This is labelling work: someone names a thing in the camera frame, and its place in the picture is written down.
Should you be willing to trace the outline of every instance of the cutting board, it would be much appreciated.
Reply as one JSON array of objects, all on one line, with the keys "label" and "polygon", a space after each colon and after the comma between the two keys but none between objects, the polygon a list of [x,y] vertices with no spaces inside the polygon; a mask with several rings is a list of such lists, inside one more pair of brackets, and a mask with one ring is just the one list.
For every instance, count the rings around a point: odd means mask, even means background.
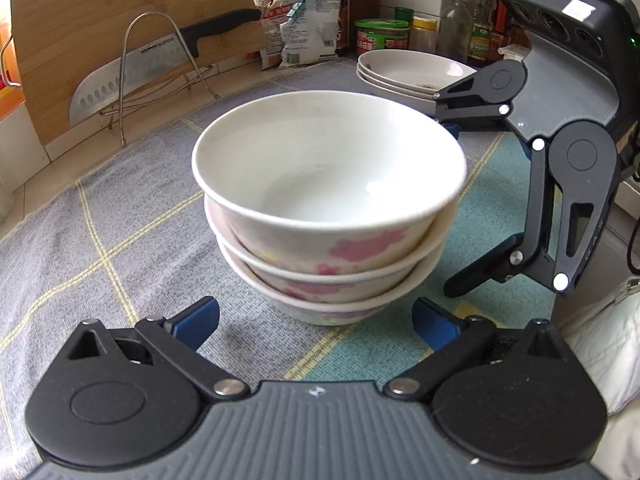
[{"label": "cutting board", "polygon": [[[147,10],[168,13],[179,27],[229,10],[252,8],[252,0],[11,0],[12,32],[26,105],[40,142],[69,130],[69,104],[78,84],[93,70],[120,57],[129,23]],[[140,20],[128,50],[173,29],[162,17]],[[265,45],[260,22],[198,41],[199,66],[259,50]],[[190,63],[155,83],[192,70]]]}]

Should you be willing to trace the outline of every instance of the black knife handle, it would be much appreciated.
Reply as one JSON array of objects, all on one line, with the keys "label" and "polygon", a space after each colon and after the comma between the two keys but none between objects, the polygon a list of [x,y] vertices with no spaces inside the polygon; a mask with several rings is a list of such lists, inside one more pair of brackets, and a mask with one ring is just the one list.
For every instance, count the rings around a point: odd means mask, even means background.
[{"label": "black knife handle", "polygon": [[198,40],[215,36],[239,27],[248,22],[257,22],[262,15],[260,9],[236,9],[219,14],[203,22],[181,28],[180,32],[193,57],[198,57]]}]

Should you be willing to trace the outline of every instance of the white packet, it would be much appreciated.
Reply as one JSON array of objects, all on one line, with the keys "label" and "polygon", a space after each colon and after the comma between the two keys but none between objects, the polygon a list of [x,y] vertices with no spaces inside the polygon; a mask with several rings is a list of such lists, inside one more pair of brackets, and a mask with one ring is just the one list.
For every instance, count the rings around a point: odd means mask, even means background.
[{"label": "white packet", "polygon": [[282,63],[280,68],[335,59],[340,0],[302,0],[280,25]]},{"label": "white packet", "polygon": [[264,35],[267,37],[267,46],[260,50],[262,69],[265,70],[280,63],[280,54],[284,48],[284,42],[280,35],[280,25],[287,21],[287,13],[293,4],[302,0],[271,0],[264,7],[260,22]]}]

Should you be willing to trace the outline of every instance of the stack of bowls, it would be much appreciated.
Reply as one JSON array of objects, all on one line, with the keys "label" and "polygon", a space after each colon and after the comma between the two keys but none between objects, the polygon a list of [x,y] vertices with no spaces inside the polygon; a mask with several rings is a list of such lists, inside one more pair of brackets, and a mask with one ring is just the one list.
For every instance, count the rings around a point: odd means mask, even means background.
[{"label": "stack of bowls", "polygon": [[315,324],[371,316],[438,263],[466,177],[446,129],[374,96],[278,94],[218,118],[193,150],[229,266]]},{"label": "stack of bowls", "polygon": [[358,58],[356,67],[356,74],[373,95],[428,116],[436,113],[436,92],[474,72],[446,57],[415,50],[371,50]]}]

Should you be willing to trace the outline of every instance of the kitchen knife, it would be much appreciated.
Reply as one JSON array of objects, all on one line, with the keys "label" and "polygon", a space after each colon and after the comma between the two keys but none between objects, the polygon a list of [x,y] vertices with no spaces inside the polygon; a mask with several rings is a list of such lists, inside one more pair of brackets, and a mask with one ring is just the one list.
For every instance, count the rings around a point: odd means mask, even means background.
[{"label": "kitchen knife", "polygon": [[[200,38],[228,32],[243,23],[256,22],[260,16],[260,9],[237,9],[181,28],[180,32],[191,55],[197,58]],[[188,62],[189,57],[180,46],[178,35],[173,33],[127,52],[125,59],[123,93],[127,95]],[[120,58],[101,66],[85,77],[71,99],[69,107],[71,126],[116,102],[119,85]]]}]

